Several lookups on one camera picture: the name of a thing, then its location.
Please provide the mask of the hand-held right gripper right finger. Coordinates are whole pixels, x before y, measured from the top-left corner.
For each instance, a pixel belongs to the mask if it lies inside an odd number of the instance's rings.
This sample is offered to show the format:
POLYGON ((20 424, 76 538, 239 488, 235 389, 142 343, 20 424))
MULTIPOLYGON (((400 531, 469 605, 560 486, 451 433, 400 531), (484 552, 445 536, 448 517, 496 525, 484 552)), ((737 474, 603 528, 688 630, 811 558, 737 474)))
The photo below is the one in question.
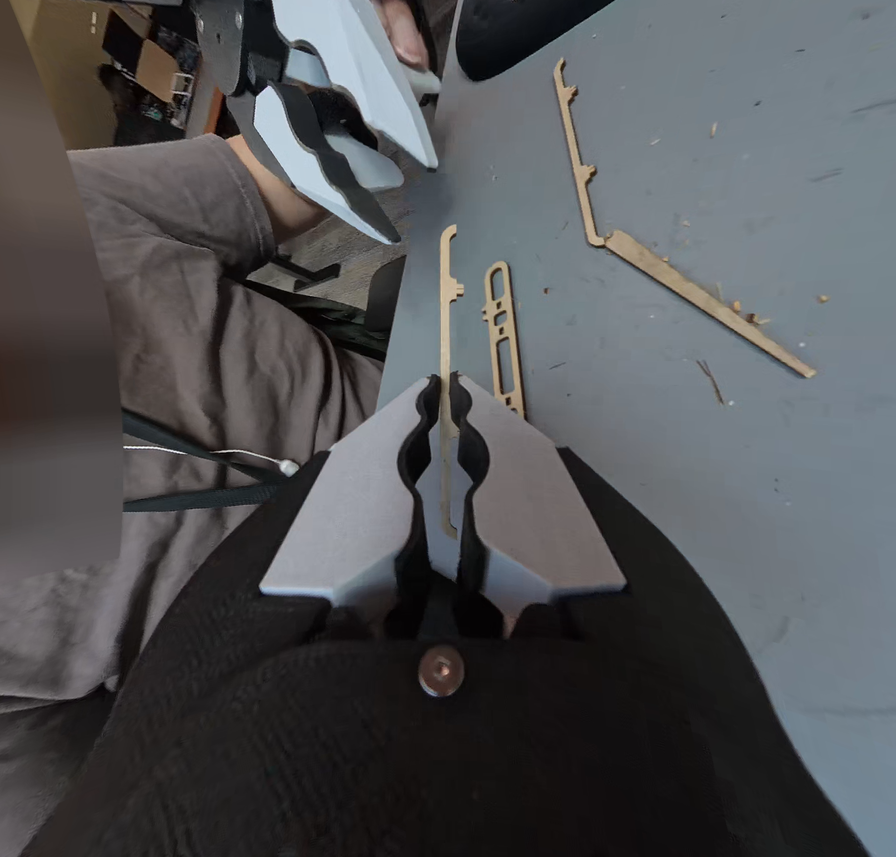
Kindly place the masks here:
POLYGON ((456 581, 509 633, 532 605, 616 594, 626 577, 554 441, 454 372, 450 410, 463 498, 456 581))

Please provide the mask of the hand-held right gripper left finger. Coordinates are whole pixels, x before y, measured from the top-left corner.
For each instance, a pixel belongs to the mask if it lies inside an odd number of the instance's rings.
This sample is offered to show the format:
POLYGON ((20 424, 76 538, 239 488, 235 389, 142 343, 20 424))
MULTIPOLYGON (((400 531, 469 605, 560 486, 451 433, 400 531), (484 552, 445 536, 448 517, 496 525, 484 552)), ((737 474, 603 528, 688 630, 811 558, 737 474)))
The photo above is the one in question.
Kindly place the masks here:
POLYGON ((326 453, 261 594, 319 598, 367 620, 422 606, 433 570, 418 483, 439 405, 440 378, 423 378, 326 453))

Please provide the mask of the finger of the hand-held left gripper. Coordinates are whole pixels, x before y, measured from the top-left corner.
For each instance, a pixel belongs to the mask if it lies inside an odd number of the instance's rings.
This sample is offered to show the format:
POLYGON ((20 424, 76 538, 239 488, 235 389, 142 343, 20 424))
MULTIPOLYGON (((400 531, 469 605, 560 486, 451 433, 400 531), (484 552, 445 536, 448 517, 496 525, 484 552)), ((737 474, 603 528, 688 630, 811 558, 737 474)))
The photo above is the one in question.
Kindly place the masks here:
POLYGON ((394 52, 371 0, 272 0, 275 26, 292 49, 317 55, 329 87, 364 124, 428 169, 438 167, 420 101, 439 94, 435 73, 394 52))
POLYGON ((326 131, 312 96, 281 83, 238 97, 238 127, 269 172, 358 232, 397 244, 401 235, 375 195, 400 187, 402 172, 376 144, 354 138, 340 117, 326 131))

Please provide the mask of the slotted wooden part with loop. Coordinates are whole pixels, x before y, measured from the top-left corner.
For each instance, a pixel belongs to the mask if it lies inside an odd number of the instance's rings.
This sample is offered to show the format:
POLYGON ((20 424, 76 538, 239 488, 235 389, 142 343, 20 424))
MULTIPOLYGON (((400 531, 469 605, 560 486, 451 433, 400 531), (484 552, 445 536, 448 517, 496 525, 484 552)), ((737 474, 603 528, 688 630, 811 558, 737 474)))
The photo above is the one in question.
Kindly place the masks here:
POLYGON ((484 287, 482 315, 487 324, 493 393, 505 407, 526 419, 516 303, 506 261, 499 260, 487 269, 484 287))

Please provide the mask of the thin hooked wooden strip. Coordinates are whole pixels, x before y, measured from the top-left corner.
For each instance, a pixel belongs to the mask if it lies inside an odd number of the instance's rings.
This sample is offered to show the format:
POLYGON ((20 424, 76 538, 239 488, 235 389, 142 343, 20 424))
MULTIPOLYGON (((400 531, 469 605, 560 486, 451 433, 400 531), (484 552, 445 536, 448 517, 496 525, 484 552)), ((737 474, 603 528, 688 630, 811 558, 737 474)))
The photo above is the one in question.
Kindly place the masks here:
POLYGON ((442 531, 456 540, 458 532, 452 521, 452 441, 458 436, 451 410, 450 381, 452 375, 451 307, 464 294, 464 286, 451 271, 451 247, 457 226, 449 225, 440 236, 439 245, 439 309, 440 309, 440 517, 442 531))

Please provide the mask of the person's left forearm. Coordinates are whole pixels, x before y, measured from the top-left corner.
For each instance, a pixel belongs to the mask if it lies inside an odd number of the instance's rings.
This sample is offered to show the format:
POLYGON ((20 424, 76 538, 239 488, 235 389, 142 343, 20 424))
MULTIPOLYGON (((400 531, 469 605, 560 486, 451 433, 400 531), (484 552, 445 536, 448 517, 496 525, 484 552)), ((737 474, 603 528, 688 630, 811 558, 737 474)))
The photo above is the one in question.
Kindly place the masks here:
POLYGON ((325 221, 330 212, 285 184, 250 150, 242 135, 225 140, 248 170, 260 193, 278 246, 302 236, 325 221))

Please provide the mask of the person's left hand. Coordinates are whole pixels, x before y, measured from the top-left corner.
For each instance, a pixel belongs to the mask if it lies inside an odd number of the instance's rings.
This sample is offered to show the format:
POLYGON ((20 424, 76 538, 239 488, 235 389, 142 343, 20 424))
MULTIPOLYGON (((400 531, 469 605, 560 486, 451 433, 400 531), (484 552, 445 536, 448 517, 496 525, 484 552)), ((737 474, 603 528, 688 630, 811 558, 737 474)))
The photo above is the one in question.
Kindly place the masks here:
POLYGON ((370 0, 399 62, 431 70, 430 52, 407 0, 370 0))

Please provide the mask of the small cardboard box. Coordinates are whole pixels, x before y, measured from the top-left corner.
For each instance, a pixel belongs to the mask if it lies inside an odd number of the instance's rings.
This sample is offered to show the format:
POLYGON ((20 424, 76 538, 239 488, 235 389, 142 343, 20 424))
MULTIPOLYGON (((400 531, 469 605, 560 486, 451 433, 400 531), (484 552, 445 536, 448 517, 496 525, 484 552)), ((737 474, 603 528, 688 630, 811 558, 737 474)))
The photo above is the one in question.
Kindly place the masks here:
POLYGON ((175 57, 140 34, 118 12, 109 11, 102 50, 139 86, 163 103, 174 97, 181 73, 175 57))

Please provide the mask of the black office chair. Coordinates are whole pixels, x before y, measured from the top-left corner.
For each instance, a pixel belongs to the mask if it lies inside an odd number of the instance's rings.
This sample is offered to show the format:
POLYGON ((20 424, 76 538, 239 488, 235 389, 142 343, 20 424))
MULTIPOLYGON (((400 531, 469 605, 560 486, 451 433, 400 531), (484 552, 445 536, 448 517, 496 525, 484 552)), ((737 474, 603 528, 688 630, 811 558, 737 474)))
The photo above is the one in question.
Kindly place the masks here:
POLYGON ((375 271, 364 309, 305 291, 285 291, 252 279, 245 279, 243 285, 317 329, 334 347, 384 362, 405 262, 406 257, 400 256, 375 271))

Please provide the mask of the large cardboard box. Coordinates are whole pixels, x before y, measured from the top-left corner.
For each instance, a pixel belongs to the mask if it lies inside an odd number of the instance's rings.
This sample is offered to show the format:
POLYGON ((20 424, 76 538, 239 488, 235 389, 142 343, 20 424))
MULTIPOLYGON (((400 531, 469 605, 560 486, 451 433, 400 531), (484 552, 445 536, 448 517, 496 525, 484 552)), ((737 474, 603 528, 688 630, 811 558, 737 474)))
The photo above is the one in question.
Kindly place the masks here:
POLYGON ((98 78, 110 6, 87 0, 10 0, 66 149, 111 146, 118 124, 98 78))

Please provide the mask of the black padded cushion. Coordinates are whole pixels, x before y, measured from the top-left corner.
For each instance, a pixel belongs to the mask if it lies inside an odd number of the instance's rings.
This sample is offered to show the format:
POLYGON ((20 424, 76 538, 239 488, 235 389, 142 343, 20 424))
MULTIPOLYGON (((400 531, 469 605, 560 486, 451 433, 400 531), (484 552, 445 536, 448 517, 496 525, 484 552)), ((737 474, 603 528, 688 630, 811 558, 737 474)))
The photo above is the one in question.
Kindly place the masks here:
POLYGON ((615 0, 463 0, 455 53, 467 79, 492 79, 615 0))

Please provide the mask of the notched wooden strip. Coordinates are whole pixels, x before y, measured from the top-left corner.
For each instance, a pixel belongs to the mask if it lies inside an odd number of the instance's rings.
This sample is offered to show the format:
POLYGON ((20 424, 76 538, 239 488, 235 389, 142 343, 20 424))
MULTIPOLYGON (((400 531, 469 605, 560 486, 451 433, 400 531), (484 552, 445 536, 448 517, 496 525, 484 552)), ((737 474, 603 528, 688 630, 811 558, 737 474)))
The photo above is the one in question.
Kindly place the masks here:
POLYGON ((588 192, 589 184, 596 175, 597 168, 593 165, 585 164, 581 158, 572 115, 572 104, 578 94, 578 89, 575 85, 566 83, 565 68, 566 58, 560 57, 553 70, 554 92, 566 138, 566 147, 580 207, 581 221, 586 242, 592 247, 603 248, 606 247, 606 239, 599 235, 588 192))

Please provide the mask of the tapered wooden stick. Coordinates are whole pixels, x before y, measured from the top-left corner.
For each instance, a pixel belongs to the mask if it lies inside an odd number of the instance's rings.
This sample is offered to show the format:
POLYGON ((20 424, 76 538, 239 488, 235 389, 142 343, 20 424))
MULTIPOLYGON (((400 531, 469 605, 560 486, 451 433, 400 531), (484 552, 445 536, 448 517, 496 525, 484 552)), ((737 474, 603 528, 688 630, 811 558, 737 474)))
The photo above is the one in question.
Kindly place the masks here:
POLYGON ((666 259, 659 257, 624 231, 617 229, 608 236, 599 238, 599 246, 604 247, 634 269, 639 270, 656 283, 664 286, 667 290, 690 303, 694 308, 800 377, 811 380, 816 376, 817 371, 810 365, 773 341, 762 333, 756 325, 748 322, 700 285, 690 281, 666 259))

